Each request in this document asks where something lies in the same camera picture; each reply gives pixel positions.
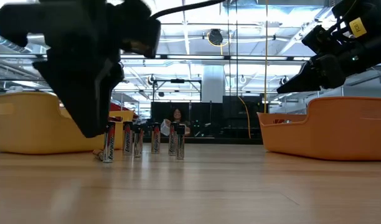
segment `yellow sticker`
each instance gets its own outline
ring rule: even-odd
[[[354,19],[353,21],[350,22],[350,27],[352,30],[353,35],[358,38],[364,34],[366,34],[366,29],[364,24],[362,23],[362,20],[360,17]]]

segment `orange plastic bin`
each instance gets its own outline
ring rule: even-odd
[[[268,151],[337,161],[381,161],[381,98],[318,98],[307,115],[258,113]]]
[[[115,111],[123,121],[133,111]],[[55,154],[103,149],[104,135],[87,139],[56,96],[48,93],[0,95],[0,151],[21,154]],[[123,123],[116,122],[115,149],[123,145]]]

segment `black cable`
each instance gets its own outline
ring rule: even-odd
[[[331,33],[333,32],[337,27],[340,27],[340,24],[342,22],[344,22],[344,20],[346,19],[346,17],[348,16],[348,14],[354,10],[354,8],[356,7],[357,5],[357,2],[358,0],[355,0],[354,3],[352,3],[351,7],[348,9],[348,11],[344,14],[344,16],[340,19],[340,20],[337,20],[336,24],[334,24],[333,26],[331,26],[327,31],[328,33]]]
[[[210,0],[210,1],[205,1],[205,2],[200,2],[200,3],[195,3],[195,4],[190,4],[186,6],[179,6],[179,7],[174,7],[171,9],[166,9],[163,11],[160,11],[153,16],[151,16],[151,19],[157,19],[158,17],[165,16],[168,14],[172,14],[175,12],[182,12],[182,11],[187,11],[187,10],[192,10],[192,9],[198,9],[201,7],[206,7],[206,6],[212,6],[214,4],[218,4],[221,2],[224,2],[225,0]]]

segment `wooden table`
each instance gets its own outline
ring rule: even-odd
[[[0,223],[381,223],[381,162],[262,146],[186,145],[102,164],[90,153],[0,154]]]

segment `aa battery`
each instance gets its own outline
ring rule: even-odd
[[[168,143],[168,154],[169,156],[176,155],[177,148],[177,127],[179,123],[171,122],[170,125],[170,135],[169,135],[169,143]]]
[[[95,156],[95,158],[103,161],[103,151],[102,150],[94,150],[92,154]]]
[[[133,123],[124,122],[123,126],[123,155],[131,156],[133,154]]]
[[[177,127],[177,159],[184,159],[185,157],[185,126],[179,125]]]
[[[115,123],[108,122],[105,131],[105,147],[103,148],[103,162],[113,162],[115,153]]]
[[[160,124],[154,123],[152,125],[152,154],[160,153]]]
[[[134,157],[141,157],[143,147],[143,126],[134,125]]]

